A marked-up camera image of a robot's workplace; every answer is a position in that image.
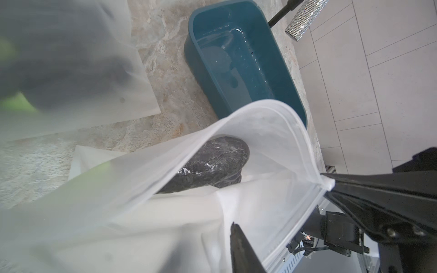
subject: black marble stone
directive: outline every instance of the black marble stone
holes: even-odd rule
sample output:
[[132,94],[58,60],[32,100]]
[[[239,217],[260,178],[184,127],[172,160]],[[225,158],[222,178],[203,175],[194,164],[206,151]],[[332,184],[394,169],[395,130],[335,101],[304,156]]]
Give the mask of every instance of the black marble stone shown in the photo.
[[225,136],[209,140],[158,193],[207,185],[223,188],[239,183],[249,154],[249,147],[239,138]]

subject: sparkly silver handle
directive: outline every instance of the sparkly silver handle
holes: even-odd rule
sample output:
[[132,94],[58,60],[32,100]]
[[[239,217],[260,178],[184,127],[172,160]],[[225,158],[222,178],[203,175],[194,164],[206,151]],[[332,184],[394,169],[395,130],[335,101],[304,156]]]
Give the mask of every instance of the sparkly silver handle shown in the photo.
[[285,32],[296,41],[299,41],[327,2],[328,0],[306,0],[303,2],[302,7],[285,29]]

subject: blue plastic tub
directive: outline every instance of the blue plastic tub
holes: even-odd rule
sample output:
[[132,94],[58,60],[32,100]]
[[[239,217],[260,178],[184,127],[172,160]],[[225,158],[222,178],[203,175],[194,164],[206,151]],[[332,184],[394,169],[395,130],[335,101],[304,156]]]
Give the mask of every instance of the blue plastic tub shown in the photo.
[[195,10],[184,51],[219,118],[252,101],[276,99],[290,105],[306,126],[296,87],[267,20],[253,1],[232,0]]

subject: marble countertop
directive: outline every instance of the marble countertop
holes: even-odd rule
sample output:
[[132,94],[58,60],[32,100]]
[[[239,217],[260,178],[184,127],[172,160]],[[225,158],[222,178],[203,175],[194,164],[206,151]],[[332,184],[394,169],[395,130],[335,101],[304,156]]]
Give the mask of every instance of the marble countertop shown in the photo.
[[[132,43],[137,47],[161,114],[76,131],[0,144],[0,207],[27,203],[67,181],[76,145],[132,152],[201,130],[215,115],[184,59],[188,18],[197,8],[217,0],[128,0]],[[267,20],[282,7],[281,0],[255,0]],[[324,164],[309,111],[286,19],[272,32],[299,92],[308,119],[318,168]]]

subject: floor tile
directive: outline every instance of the floor tile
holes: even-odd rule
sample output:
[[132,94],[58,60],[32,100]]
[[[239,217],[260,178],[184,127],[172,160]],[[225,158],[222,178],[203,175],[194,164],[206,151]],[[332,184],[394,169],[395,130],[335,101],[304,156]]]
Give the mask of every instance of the floor tile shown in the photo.
[[381,118],[379,117],[379,112],[362,115],[359,117],[353,117],[348,119],[343,119],[342,121],[336,121],[335,125],[338,131],[353,129],[363,126],[380,124]]
[[338,135],[350,174],[392,172],[381,124],[340,131]]
[[339,13],[352,3],[352,0],[329,0],[317,18],[311,23],[311,31],[318,28],[321,24],[328,21],[331,17]]
[[348,173],[341,147],[322,148],[323,161],[327,166],[335,166],[337,173]]
[[437,146],[437,42],[370,72],[392,160]]
[[354,16],[354,7],[352,6],[352,4],[350,4],[349,6],[347,6],[347,8],[334,15],[332,18],[316,28],[314,31],[311,31],[312,39],[314,41],[319,40],[321,37],[328,34],[330,31],[334,30]]
[[437,24],[431,0],[353,0],[366,55]]
[[320,147],[340,146],[319,63],[312,62],[300,72]]
[[311,38],[311,32],[307,30],[299,41],[290,39],[295,47],[296,57],[298,58],[299,67],[302,68],[305,65],[317,60],[316,50]]
[[437,24],[367,56],[369,67],[437,41]]
[[334,120],[378,112],[356,19],[350,19],[314,45]]
[[409,160],[392,160],[393,168],[408,162]]

